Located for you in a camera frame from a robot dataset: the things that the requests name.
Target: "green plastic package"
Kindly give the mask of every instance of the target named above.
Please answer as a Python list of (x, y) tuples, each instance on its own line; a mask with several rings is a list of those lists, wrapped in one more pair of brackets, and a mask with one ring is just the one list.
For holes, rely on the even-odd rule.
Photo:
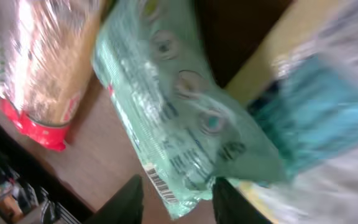
[(93, 67), (172, 218), (211, 200), (216, 177), (284, 179), (277, 149), (214, 83), (190, 0), (120, 0)]

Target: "barcode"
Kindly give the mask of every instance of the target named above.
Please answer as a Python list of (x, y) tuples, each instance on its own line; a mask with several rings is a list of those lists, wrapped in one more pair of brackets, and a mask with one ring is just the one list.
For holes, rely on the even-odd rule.
[(146, 173), (150, 177), (150, 180), (153, 182), (155, 188), (158, 190), (160, 195), (167, 202), (178, 202), (173, 192), (168, 188), (167, 183), (165, 183), (157, 174), (157, 171), (154, 169), (154, 166), (148, 166), (148, 168), (146, 168), (145, 166)]

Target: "teal package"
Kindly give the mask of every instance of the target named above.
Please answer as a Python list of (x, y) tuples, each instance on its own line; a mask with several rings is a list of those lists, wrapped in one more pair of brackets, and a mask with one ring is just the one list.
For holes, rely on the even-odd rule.
[(357, 79), (343, 73), (316, 54), (249, 106), (288, 177), (358, 146)]
[(277, 149), (218, 88), (190, 0), (118, 1), (93, 67), (172, 218), (212, 198), (216, 177), (285, 179)]

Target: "loaf of bread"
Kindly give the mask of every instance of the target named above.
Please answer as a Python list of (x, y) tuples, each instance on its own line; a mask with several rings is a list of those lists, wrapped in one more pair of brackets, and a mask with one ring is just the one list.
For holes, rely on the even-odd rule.
[(45, 126), (72, 119), (93, 74), (103, 0), (16, 0), (7, 45), (6, 94)]

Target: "red plastic packaging end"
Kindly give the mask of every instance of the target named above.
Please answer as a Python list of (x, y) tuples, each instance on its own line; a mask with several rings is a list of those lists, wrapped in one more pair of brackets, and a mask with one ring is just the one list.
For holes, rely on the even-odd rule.
[(66, 148), (64, 139), (69, 125), (48, 127), (32, 121), (25, 113), (18, 114), (8, 100), (1, 100), (1, 109), (14, 123), (21, 134), (25, 134), (47, 149), (63, 151)]

